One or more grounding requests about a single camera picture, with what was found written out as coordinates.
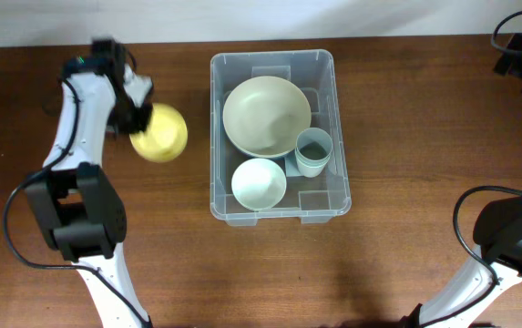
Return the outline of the yellow small bowl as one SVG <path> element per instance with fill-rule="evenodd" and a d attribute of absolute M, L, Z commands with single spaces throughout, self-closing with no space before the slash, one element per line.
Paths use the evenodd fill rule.
<path fill-rule="evenodd" d="M 166 104 L 153 105 L 145 131 L 129 136 L 133 149 L 151 162 L 169 162 L 177 158 L 188 142 L 188 129 L 183 116 Z"/>

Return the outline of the white small bowl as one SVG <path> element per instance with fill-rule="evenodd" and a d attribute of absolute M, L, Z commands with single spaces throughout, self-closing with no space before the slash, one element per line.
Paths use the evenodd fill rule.
<path fill-rule="evenodd" d="M 237 202 L 257 206 L 278 204 L 287 190 L 282 168 L 270 159 L 249 159 L 234 171 L 231 188 Z"/>

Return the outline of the grey cup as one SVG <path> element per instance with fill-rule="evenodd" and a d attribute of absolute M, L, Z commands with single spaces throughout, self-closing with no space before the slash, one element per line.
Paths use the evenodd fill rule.
<path fill-rule="evenodd" d="M 321 128 L 307 128 L 296 139 L 295 153 L 308 159 L 322 159 L 333 153 L 333 139 Z"/>

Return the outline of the cream cup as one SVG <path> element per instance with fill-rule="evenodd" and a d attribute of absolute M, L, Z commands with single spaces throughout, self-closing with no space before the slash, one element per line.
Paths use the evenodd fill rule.
<path fill-rule="evenodd" d="M 297 168 L 299 172 L 306 178 L 315 178 L 319 176 L 325 168 L 325 165 L 321 166 L 308 166 L 303 163 L 298 163 Z"/>

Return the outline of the mint green small bowl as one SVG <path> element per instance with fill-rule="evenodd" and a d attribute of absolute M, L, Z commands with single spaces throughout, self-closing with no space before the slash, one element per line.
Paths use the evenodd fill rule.
<path fill-rule="evenodd" d="M 274 210 L 273 208 L 276 206 L 277 204 L 271 204 L 271 205 L 266 205 L 266 206 L 257 206 L 257 205 L 250 205 L 250 204 L 241 204 L 242 207 L 244 207 L 245 209 L 247 210 L 251 210 L 251 211 L 272 211 Z"/>

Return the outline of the blue plate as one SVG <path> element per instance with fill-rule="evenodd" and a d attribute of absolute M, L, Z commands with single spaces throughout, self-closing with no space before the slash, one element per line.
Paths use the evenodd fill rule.
<path fill-rule="evenodd" d="M 289 152 L 283 152 L 283 153 L 272 154 L 272 155 L 262 155 L 262 154 L 256 154 L 253 152 L 249 152 L 248 150 L 244 150 L 244 149 L 238 149 L 238 151 L 244 155 L 247 155 L 249 157 L 256 158 L 256 159 L 282 159 L 286 155 L 289 154 Z"/>

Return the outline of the mint green cup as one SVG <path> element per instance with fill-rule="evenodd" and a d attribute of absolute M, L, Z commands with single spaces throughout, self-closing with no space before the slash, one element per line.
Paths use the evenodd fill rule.
<path fill-rule="evenodd" d="M 295 157 L 298 163 L 300 163 L 303 167 L 307 168 L 324 168 L 331 159 L 331 155 L 328 155 L 322 159 L 308 159 L 303 156 L 303 154 L 296 152 Z"/>

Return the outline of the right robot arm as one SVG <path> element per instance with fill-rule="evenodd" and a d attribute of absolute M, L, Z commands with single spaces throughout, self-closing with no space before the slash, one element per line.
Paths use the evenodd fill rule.
<path fill-rule="evenodd" d="M 453 211 L 453 228 L 468 258 L 452 280 L 432 300 L 419 304 L 399 324 L 402 327 L 475 327 L 476 318 L 497 297 L 522 282 L 522 190 L 494 186 L 504 194 L 479 213 L 468 245 L 459 226 L 459 212 L 478 186 L 464 192 Z"/>

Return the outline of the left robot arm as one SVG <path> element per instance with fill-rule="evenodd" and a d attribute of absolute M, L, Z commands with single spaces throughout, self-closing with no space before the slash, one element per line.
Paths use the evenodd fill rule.
<path fill-rule="evenodd" d="M 43 167 L 19 185 L 47 247 L 84 280 L 106 327 L 150 327 L 123 253 L 127 216 L 102 169 L 109 131 L 131 135 L 147 129 L 153 84 L 135 73 L 135 58 L 112 38 L 96 39 L 89 56 L 62 69 L 62 110 Z"/>

